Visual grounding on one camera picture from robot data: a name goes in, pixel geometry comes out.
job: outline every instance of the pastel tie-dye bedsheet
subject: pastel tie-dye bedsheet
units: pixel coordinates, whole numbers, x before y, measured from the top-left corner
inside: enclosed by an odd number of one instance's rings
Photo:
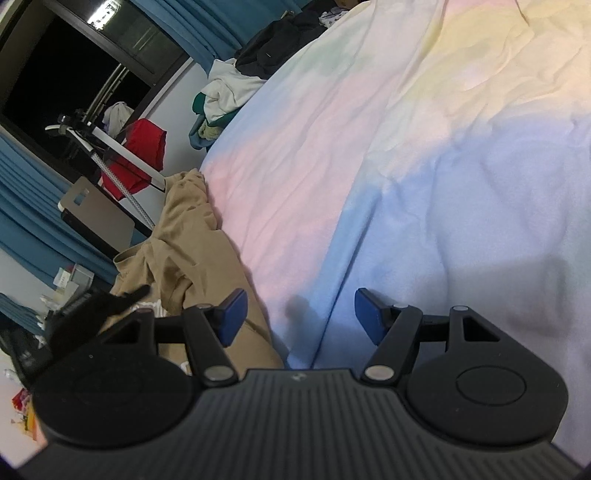
[[[562,374],[591,460],[590,41],[587,0],[373,0],[249,101],[203,171],[291,367],[359,371],[359,287],[467,304]]]

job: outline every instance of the beige clothing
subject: beige clothing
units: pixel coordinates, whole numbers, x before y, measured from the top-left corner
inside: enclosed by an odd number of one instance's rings
[[[150,238],[115,257],[119,275],[111,293],[121,295],[143,284],[143,301],[162,301],[170,315],[198,303],[221,303],[236,288],[248,294],[248,319],[226,353],[239,374],[248,368],[283,368],[271,346],[269,327],[238,256],[207,201],[201,173],[192,170],[166,179],[166,202]],[[181,364],[183,345],[161,346],[161,356]]]

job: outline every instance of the teal curtain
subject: teal curtain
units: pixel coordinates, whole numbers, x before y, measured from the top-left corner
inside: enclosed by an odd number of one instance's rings
[[[70,185],[0,132],[0,248],[49,286],[76,263],[105,282],[113,263],[67,226],[57,204]]]
[[[227,60],[254,35],[306,0],[132,0],[209,72],[214,59]]]

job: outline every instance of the clutter on floor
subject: clutter on floor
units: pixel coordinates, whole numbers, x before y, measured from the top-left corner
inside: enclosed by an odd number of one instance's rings
[[[11,420],[11,423],[16,423],[25,435],[37,441],[37,422],[31,393],[22,388],[12,399],[12,406],[18,417],[16,420]]]

